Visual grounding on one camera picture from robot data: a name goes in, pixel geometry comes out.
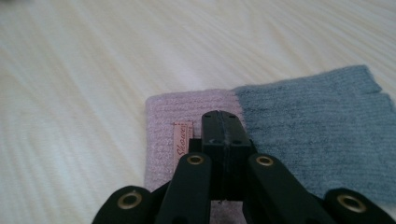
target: wood grain surface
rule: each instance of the wood grain surface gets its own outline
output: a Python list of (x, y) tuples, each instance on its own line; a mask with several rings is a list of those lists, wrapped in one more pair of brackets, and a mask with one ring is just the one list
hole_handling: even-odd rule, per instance
[(90, 223), (142, 186), (152, 95), (367, 64), (396, 99), (395, 58), (393, 0), (1, 0), (0, 223)]

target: tabletop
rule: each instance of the tabletop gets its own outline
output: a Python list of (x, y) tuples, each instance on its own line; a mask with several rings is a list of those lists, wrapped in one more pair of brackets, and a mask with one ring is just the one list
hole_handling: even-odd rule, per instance
[(366, 64), (394, 100), (395, 58), (392, 0), (1, 0), (0, 222), (90, 223), (143, 186), (152, 95)]

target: blue-gray knit fabric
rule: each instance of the blue-gray knit fabric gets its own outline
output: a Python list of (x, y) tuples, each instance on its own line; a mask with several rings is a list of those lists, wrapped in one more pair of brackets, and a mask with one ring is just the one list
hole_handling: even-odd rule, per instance
[(234, 91), (258, 150), (308, 191), (343, 187), (396, 203), (396, 112), (366, 66)]

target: fabric tag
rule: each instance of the fabric tag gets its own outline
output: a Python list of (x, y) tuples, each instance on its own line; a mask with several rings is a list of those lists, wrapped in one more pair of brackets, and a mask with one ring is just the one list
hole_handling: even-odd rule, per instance
[(192, 137), (192, 121), (176, 121), (174, 123), (174, 170), (176, 170), (180, 158), (189, 152), (189, 142)]

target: screw hole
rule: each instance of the screw hole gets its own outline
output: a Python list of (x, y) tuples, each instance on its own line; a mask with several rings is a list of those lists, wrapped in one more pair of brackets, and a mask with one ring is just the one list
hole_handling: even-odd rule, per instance
[(191, 165), (199, 165), (204, 162), (204, 158), (202, 156), (193, 155), (187, 158), (187, 162)]
[(266, 156), (260, 156), (256, 159), (256, 162), (260, 165), (263, 166), (271, 166), (272, 164), (274, 164), (274, 161)]
[(122, 195), (118, 200), (120, 209), (131, 209), (137, 207), (142, 202), (142, 195), (136, 190)]
[(367, 210), (367, 207), (366, 205), (364, 205), (363, 202), (350, 195), (346, 195), (346, 194), (338, 195), (337, 201), (341, 205), (343, 205), (346, 209), (352, 212), (363, 213)]

